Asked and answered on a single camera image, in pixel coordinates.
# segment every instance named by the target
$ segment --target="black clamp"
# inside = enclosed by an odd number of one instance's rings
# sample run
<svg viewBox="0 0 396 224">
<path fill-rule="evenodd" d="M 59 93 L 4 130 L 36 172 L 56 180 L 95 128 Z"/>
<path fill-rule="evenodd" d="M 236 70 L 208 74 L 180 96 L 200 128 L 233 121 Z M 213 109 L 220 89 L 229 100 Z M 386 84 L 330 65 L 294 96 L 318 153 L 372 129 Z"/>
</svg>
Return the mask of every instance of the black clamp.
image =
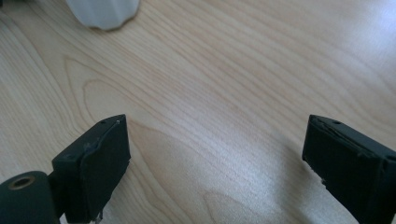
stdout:
<svg viewBox="0 0 396 224">
<path fill-rule="evenodd" d="M 337 120 L 311 115 L 303 160 L 359 223 L 392 222 L 396 152 Z"/>
<path fill-rule="evenodd" d="M 0 185 L 0 223 L 69 223 L 102 218 L 131 154 L 124 115 L 96 123 L 52 160 L 53 172 L 28 172 Z"/>
</svg>

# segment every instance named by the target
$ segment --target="white object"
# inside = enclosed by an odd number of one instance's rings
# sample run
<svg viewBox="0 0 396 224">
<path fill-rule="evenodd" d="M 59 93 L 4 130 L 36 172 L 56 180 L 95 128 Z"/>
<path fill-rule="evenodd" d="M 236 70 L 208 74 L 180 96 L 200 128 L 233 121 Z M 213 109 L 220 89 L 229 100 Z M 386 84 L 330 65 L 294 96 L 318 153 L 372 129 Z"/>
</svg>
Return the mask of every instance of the white object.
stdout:
<svg viewBox="0 0 396 224">
<path fill-rule="evenodd" d="M 137 12 L 140 0 L 66 0 L 85 26 L 111 30 L 122 26 Z"/>
</svg>

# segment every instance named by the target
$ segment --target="wood grain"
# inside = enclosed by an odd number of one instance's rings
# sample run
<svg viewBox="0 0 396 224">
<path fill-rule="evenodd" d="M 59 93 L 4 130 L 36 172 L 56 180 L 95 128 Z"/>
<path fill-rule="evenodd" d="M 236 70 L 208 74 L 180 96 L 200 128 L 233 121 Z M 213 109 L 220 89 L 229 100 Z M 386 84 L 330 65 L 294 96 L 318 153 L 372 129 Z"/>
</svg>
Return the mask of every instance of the wood grain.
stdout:
<svg viewBox="0 0 396 224">
<path fill-rule="evenodd" d="M 309 114 L 396 148 L 396 3 L 142 0 L 121 29 L 65 1 L 0 11 L 0 180 L 124 113 L 103 223 L 356 223 L 302 162 Z"/>
</svg>

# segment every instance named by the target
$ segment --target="white cup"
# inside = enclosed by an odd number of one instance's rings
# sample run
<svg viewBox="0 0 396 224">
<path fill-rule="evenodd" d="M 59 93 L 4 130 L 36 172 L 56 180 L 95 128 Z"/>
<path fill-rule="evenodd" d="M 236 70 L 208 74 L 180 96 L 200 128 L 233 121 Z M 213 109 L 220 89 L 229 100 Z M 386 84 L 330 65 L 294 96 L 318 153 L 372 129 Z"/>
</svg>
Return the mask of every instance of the white cup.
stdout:
<svg viewBox="0 0 396 224">
<path fill-rule="evenodd" d="M 140 0 L 66 0 L 85 26 L 111 30 L 121 27 L 137 12 Z"/>
</svg>

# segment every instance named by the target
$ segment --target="light wood surface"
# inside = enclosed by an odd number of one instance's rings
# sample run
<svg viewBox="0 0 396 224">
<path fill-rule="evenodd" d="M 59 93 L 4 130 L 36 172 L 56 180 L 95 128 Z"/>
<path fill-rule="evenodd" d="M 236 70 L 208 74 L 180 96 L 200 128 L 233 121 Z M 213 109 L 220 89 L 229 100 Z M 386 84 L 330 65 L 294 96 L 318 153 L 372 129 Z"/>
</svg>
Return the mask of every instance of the light wood surface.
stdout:
<svg viewBox="0 0 396 224">
<path fill-rule="evenodd" d="M 356 223 L 302 162 L 309 114 L 396 149 L 391 0 L 143 0 L 87 29 L 64 0 L 0 11 L 0 181 L 126 114 L 107 223 Z"/>
</svg>

